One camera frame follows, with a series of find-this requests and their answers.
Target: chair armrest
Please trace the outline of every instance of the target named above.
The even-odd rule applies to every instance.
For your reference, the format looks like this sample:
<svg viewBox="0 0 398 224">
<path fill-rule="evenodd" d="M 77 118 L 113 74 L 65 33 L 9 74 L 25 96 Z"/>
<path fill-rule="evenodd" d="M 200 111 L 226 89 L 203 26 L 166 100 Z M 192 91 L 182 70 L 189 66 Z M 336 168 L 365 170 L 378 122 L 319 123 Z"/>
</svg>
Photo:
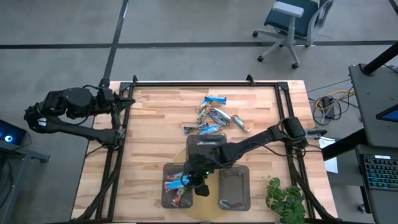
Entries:
<svg viewBox="0 0 398 224">
<path fill-rule="evenodd" d="M 283 2 L 275 2 L 274 7 L 272 7 L 272 10 L 275 10 L 277 12 L 281 12 L 284 14 L 288 14 L 294 17 L 302 17 L 304 14 L 304 9 L 293 6 L 290 4 L 286 4 Z"/>
</svg>

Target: concrete floor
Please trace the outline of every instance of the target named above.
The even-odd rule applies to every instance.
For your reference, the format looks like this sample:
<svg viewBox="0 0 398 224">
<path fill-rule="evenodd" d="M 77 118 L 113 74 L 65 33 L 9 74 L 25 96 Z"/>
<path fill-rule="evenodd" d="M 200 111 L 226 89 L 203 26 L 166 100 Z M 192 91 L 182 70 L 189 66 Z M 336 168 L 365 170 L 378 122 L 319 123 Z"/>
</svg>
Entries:
<svg viewBox="0 0 398 224">
<path fill-rule="evenodd" d="M 0 0 L 2 44 L 110 44 L 123 0 Z M 130 0 L 120 43 L 273 41 L 259 36 L 273 0 Z M 388 0 L 335 0 L 318 41 L 397 40 L 398 17 Z M 366 63 L 388 45 L 296 47 L 301 66 L 286 49 L 262 63 L 266 47 L 185 47 L 118 49 L 112 80 L 304 80 L 307 90 L 345 80 L 348 66 Z M 0 118 L 28 129 L 24 109 L 48 91 L 84 84 L 97 85 L 109 49 L 0 49 Z M 398 59 L 390 64 L 398 65 Z M 349 89 L 344 82 L 308 95 L 318 98 Z M 339 121 L 323 128 L 342 138 L 362 127 L 359 112 L 350 108 Z M 89 119 L 85 125 L 91 126 Z M 67 134 L 32 135 L 32 149 L 51 154 L 48 164 L 33 163 L 11 223 L 48 223 L 70 218 L 87 140 Z M 373 222 L 356 211 L 362 203 L 358 187 L 332 185 L 339 217 Z"/>
</svg>

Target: chair wheel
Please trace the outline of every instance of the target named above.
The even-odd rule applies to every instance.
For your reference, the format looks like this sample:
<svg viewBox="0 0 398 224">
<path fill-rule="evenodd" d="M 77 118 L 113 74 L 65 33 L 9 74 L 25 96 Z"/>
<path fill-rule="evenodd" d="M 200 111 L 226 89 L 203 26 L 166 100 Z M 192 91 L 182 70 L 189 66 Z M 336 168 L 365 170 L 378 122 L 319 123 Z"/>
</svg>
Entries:
<svg viewBox="0 0 398 224">
<path fill-rule="evenodd" d="M 362 205 L 358 206 L 358 211 L 362 212 L 363 214 L 366 214 L 365 205 L 362 204 Z"/>
</svg>

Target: white paper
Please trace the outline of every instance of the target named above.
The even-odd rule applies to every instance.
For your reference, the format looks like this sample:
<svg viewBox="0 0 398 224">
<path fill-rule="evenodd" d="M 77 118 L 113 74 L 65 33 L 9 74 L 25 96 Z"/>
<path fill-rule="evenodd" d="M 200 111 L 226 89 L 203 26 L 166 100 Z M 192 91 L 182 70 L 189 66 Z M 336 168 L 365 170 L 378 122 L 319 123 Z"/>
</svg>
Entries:
<svg viewBox="0 0 398 224">
<path fill-rule="evenodd" d="M 333 144 L 335 142 L 336 142 L 336 140 L 334 140 L 334 139 L 321 137 L 319 139 L 319 146 L 321 147 L 321 149 L 323 149 L 324 147 L 327 147 L 328 145 Z M 326 171 L 338 174 L 337 158 L 334 157 L 334 158 L 331 158 L 331 159 L 325 161 L 325 167 L 326 167 Z"/>
</svg>

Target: candy bar wrapper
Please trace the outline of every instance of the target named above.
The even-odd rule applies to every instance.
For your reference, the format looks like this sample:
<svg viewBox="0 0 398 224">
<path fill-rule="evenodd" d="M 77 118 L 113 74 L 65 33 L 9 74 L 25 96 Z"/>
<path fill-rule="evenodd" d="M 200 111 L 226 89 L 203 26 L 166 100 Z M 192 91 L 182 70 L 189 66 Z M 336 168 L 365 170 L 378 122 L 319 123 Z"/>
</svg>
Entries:
<svg viewBox="0 0 398 224">
<path fill-rule="evenodd" d="M 188 134 L 192 131 L 195 130 L 203 130 L 209 127 L 209 124 L 207 122 L 204 122 L 203 124 L 199 124 L 198 126 L 184 126 L 184 133 Z"/>
<path fill-rule="evenodd" d="M 221 126 L 229 126 L 229 123 L 231 122 L 231 117 L 217 108 L 211 109 L 208 115 Z"/>
<path fill-rule="evenodd" d="M 221 131 L 221 130 L 222 130 L 221 126 L 214 125 L 214 126 L 210 126 L 210 127 L 206 128 L 204 130 L 201 130 L 199 132 L 199 134 L 213 134 L 213 133 L 216 133 L 217 131 Z"/>
<path fill-rule="evenodd" d="M 200 113 L 204 109 L 204 107 L 207 104 L 210 104 L 210 103 L 211 103 L 211 100 L 210 101 L 209 100 L 204 100 L 203 103 L 201 103 L 199 106 L 197 106 L 197 113 Z"/>
<path fill-rule="evenodd" d="M 200 112 L 200 114 L 198 115 L 198 124 L 201 124 L 202 121 L 206 118 L 206 114 L 207 112 L 209 112 L 211 108 L 211 105 L 208 103 L 206 104 L 206 106 L 202 109 L 202 111 Z"/>
<path fill-rule="evenodd" d="M 178 174 L 170 174 L 166 176 L 167 181 L 179 180 L 181 179 L 183 172 L 179 172 Z"/>
<path fill-rule="evenodd" d="M 186 187 L 182 187 L 180 188 L 177 193 L 175 194 L 174 199 L 170 202 L 172 205 L 176 206 L 178 208 L 178 206 L 180 205 L 180 201 L 182 198 L 182 195 L 187 191 Z"/>
<path fill-rule="evenodd" d="M 205 96 L 205 101 L 215 101 L 217 103 L 226 104 L 226 97 Z"/>
<path fill-rule="evenodd" d="M 250 128 L 248 128 L 244 123 L 243 123 L 243 121 L 242 121 L 242 119 L 239 117 L 239 116 L 237 116 L 236 114 L 235 115 L 232 115 L 232 119 L 235 121 L 235 123 L 237 124 L 237 125 L 239 125 L 239 127 L 241 127 L 245 132 L 249 132 L 250 131 Z"/>
<path fill-rule="evenodd" d="M 189 183 L 188 175 L 185 175 L 182 178 L 182 181 L 183 181 L 183 183 L 185 185 L 187 185 Z M 164 189 L 166 190 L 166 192 L 168 192 L 169 190 L 179 189 L 181 187 L 184 187 L 184 185 L 182 184 L 181 180 L 175 180 L 175 181 L 171 181 L 171 182 L 164 182 Z"/>
</svg>

